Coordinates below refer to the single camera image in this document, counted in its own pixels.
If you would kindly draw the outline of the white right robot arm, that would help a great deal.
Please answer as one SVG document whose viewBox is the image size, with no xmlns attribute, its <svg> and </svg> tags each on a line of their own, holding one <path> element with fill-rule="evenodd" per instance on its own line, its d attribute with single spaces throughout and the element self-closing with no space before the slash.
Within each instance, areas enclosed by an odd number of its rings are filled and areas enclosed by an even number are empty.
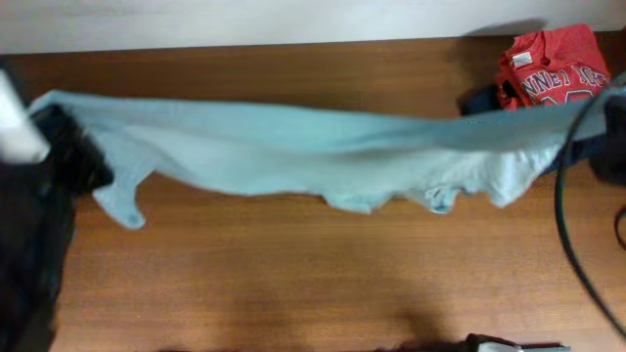
<svg viewBox="0 0 626 352">
<path fill-rule="evenodd" d="M 625 95 L 612 95 L 604 103 L 606 133 L 601 151 L 590 165 L 596 177 L 611 185 L 625 186 Z"/>
</svg>

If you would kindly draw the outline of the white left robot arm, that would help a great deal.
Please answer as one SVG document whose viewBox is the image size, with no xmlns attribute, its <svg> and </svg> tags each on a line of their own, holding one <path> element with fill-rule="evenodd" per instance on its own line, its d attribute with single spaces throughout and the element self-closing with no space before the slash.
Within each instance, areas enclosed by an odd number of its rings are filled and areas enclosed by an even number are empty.
<svg viewBox="0 0 626 352">
<path fill-rule="evenodd" d="M 69 114 L 27 111 L 1 72 L 1 352 L 50 350 L 75 200 L 112 180 Z"/>
</svg>

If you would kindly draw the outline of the light blue t-shirt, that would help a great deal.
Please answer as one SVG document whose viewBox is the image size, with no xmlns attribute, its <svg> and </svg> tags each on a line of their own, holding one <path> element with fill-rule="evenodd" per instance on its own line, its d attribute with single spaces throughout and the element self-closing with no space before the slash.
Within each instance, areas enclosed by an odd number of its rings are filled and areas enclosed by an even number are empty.
<svg viewBox="0 0 626 352">
<path fill-rule="evenodd" d="M 555 160 L 581 102 L 460 119 L 267 104 L 112 98 L 52 91 L 113 174 L 93 196 L 122 226 L 145 223 L 138 186 L 152 173 L 239 196 L 306 194 L 369 213 L 407 198 L 446 213 L 460 194 L 504 207 Z"/>
</svg>

